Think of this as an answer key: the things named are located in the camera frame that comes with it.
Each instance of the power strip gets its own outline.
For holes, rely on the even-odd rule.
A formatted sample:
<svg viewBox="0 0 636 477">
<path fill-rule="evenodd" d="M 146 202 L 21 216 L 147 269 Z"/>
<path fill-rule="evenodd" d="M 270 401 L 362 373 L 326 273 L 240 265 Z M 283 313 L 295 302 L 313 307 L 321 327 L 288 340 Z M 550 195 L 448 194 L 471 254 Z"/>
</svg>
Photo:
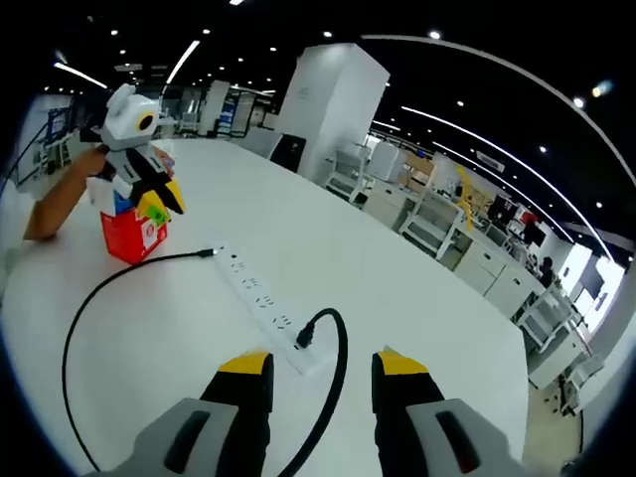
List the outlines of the power strip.
<svg viewBox="0 0 636 477">
<path fill-rule="evenodd" d="M 227 244 L 217 248 L 215 263 L 224 278 L 245 304 L 260 329 L 301 375 L 310 375 L 336 358 L 335 350 L 328 350 L 313 343 L 302 349 L 296 345 L 296 337 L 311 317 L 298 318 L 285 310 L 247 267 L 245 260 Z"/>
</svg>

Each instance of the white pillar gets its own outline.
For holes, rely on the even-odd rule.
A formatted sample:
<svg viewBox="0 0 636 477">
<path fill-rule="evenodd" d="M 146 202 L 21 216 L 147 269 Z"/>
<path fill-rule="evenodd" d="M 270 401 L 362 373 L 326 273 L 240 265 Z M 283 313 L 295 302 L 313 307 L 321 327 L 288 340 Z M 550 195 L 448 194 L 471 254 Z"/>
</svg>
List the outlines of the white pillar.
<svg viewBox="0 0 636 477">
<path fill-rule="evenodd" d="M 305 50 L 276 120 L 276 131 L 306 139 L 298 173 L 321 183 L 325 159 L 349 140 L 364 144 L 389 72 L 354 44 Z"/>
<path fill-rule="evenodd" d="M 205 136 L 211 130 L 215 121 L 221 116 L 223 104 L 228 95 L 230 84 L 226 81 L 214 81 L 208 89 L 206 103 L 201 111 L 201 120 L 199 121 L 199 135 Z"/>
</svg>

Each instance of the black cable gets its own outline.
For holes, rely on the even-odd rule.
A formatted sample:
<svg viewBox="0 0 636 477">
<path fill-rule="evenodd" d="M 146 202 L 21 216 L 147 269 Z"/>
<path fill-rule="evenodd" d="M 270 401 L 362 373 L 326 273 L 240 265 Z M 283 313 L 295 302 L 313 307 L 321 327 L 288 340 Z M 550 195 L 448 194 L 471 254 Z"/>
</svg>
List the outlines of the black cable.
<svg viewBox="0 0 636 477">
<path fill-rule="evenodd" d="M 331 315 L 336 322 L 336 329 L 338 330 L 338 360 L 336 362 L 336 371 L 334 372 L 334 379 L 331 382 L 331 388 L 329 393 L 327 394 L 327 398 L 325 399 L 325 404 L 318 415 L 318 419 L 316 419 L 316 423 L 314 424 L 311 432 L 305 439 L 305 442 L 302 444 L 296 455 L 289 461 L 287 466 L 278 474 L 278 477 L 292 477 L 298 472 L 298 470 L 305 463 L 311 452 L 316 447 L 316 444 L 324 434 L 329 421 L 331 420 L 331 416 L 334 413 L 336 408 L 336 404 L 338 403 L 338 399 L 340 398 L 340 392 L 342 391 L 342 386 L 345 383 L 345 375 L 347 373 L 347 360 L 349 358 L 349 340 L 347 338 L 347 328 L 345 327 L 345 322 L 340 316 L 338 311 L 333 308 L 325 308 L 322 311 L 319 311 L 316 316 L 314 316 L 309 323 L 303 328 L 303 330 L 298 334 L 298 338 L 296 338 L 296 343 L 301 348 L 307 348 L 311 344 L 311 340 L 314 334 L 314 328 L 316 326 L 316 322 L 325 315 Z"/>
<path fill-rule="evenodd" d="M 100 471 L 99 466 L 92 459 L 92 456 L 90 455 L 90 452 L 88 452 L 86 445 L 81 440 L 80 433 L 78 432 L 78 428 L 76 427 L 76 423 L 73 419 L 73 414 L 71 413 L 71 407 L 69 406 L 69 394 L 67 392 L 67 359 L 69 357 L 69 345 L 71 344 L 71 337 L 73 336 L 73 331 L 75 330 L 76 325 L 78 324 L 78 320 L 80 319 L 81 314 L 83 313 L 84 309 L 86 308 L 90 300 L 92 300 L 92 298 L 97 294 L 99 290 L 101 290 L 104 286 L 106 286 L 111 281 L 116 280 L 120 276 L 125 275 L 126 273 L 132 270 L 136 270 L 137 268 L 141 268 L 142 266 L 146 266 L 146 265 L 149 265 L 150 263 L 155 263 L 157 261 L 174 260 L 177 258 L 187 258 L 190 256 L 198 256 L 200 258 L 205 258 L 207 256 L 213 256 L 215 253 L 216 251 L 213 248 L 204 248 L 203 250 L 191 251 L 189 253 L 176 253 L 173 255 L 157 256 L 155 258 L 150 258 L 148 260 L 135 263 L 134 265 L 131 265 L 128 268 L 124 268 L 123 270 L 119 270 L 118 272 L 113 273 L 108 278 L 106 278 L 102 283 L 100 283 L 86 297 L 86 299 L 81 304 L 81 307 L 79 308 L 78 312 L 76 313 L 76 316 L 73 319 L 73 322 L 71 323 L 71 328 L 69 328 L 69 333 L 67 334 L 67 340 L 64 343 L 64 354 L 62 356 L 62 393 L 64 395 L 64 406 L 67 410 L 67 417 L 69 418 L 69 422 L 71 423 L 71 427 L 73 428 L 73 433 L 76 435 L 76 439 L 78 440 L 79 446 L 81 447 L 81 450 L 83 450 L 83 453 L 86 455 L 86 458 L 90 462 L 90 465 L 92 465 L 92 467 L 97 472 Z"/>
</svg>

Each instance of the cardboard box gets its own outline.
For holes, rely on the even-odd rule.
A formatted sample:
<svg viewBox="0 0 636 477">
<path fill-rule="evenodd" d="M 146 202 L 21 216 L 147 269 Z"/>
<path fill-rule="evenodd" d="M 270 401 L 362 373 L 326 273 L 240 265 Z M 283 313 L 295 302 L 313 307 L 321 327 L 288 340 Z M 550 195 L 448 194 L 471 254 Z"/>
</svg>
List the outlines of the cardboard box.
<svg viewBox="0 0 636 477">
<path fill-rule="evenodd" d="M 168 236 L 168 224 L 157 227 L 134 209 L 116 216 L 101 212 L 100 216 L 108 253 L 131 265 L 143 260 Z"/>
</svg>

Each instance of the human arm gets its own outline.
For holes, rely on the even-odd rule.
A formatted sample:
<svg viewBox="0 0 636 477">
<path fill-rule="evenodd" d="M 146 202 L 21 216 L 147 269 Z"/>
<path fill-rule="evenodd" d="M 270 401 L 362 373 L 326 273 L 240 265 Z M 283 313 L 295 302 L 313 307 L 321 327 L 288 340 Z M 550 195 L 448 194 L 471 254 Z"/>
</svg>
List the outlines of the human arm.
<svg viewBox="0 0 636 477">
<path fill-rule="evenodd" d="M 60 182 L 36 202 L 24 232 L 24 239 L 42 241 L 60 229 L 86 189 L 86 178 L 103 169 L 105 151 L 92 148 L 83 152 Z"/>
</svg>

